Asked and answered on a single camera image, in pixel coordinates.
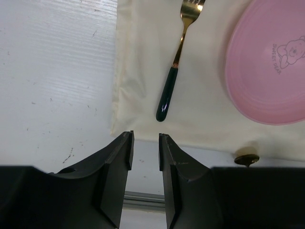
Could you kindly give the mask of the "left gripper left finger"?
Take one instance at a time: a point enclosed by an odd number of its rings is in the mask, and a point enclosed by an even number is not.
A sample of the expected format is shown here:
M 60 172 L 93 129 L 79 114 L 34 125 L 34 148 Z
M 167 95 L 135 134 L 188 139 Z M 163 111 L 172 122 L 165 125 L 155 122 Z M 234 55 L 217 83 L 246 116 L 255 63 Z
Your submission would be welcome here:
M 134 133 L 129 131 L 58 173 L 2 166 L 1 228 L 119 228 L 133 146 Z

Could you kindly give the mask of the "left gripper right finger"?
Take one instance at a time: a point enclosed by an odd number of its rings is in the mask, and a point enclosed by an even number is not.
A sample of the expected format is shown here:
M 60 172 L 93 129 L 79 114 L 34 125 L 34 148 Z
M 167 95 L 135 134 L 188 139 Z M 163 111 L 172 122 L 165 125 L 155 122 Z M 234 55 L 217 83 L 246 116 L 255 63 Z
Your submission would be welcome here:
M 305 170 L 212 167 L 159 135 L 169 229 L 302 229 Z

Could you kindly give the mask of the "cream cloth placemat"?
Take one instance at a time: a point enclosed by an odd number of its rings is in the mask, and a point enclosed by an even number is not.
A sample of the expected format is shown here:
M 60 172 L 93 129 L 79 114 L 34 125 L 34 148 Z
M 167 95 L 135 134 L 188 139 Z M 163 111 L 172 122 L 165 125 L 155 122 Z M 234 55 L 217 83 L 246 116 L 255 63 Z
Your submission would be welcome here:
M 264 125 L 240 114 L 223 85 L 225 49 L 247 0 L 208 0 L 188 29 L 168 115 L 155 118 L 183 29 L 179 0 L 120 0 L 111 135 L 133 130 L 140 140 L 159 133 L 175 142 L 234 153 L 253 146 L 260 156 L 303 161 L 305 124 Z

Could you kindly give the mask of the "pink plate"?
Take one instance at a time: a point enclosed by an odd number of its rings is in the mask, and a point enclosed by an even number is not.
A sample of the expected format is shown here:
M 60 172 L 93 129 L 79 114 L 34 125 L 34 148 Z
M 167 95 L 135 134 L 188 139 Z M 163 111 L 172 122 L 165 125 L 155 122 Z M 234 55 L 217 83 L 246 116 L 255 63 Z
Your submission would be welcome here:
M 304 1 L 252 1 L 230 39 L 224 74 L 232 103 L 248 119 L 267 125 L 303 121 Z

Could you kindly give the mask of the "gold fork green handle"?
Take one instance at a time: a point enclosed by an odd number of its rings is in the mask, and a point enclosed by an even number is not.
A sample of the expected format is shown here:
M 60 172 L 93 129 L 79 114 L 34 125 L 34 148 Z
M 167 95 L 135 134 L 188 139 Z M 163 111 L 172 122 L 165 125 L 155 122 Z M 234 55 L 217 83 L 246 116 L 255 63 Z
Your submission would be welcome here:
M 179 61 L 183 49 L 183 43 L 186 37 L 187 30 L 191 24 L 193 24 L 200 16 L 205 0 L 183 0 L 180 16 L 183 22 L 183 32 L 181 35 L 180 43 L 174 57 L 172 66 L 166 78 L 166 82 L 163 88 L 163 92 L 156 111 L 156 120 L 158 122 L 163 122 L 169 110 L 172 94 L 174 91 L 174 86 L 176 78 L 178 75 Z

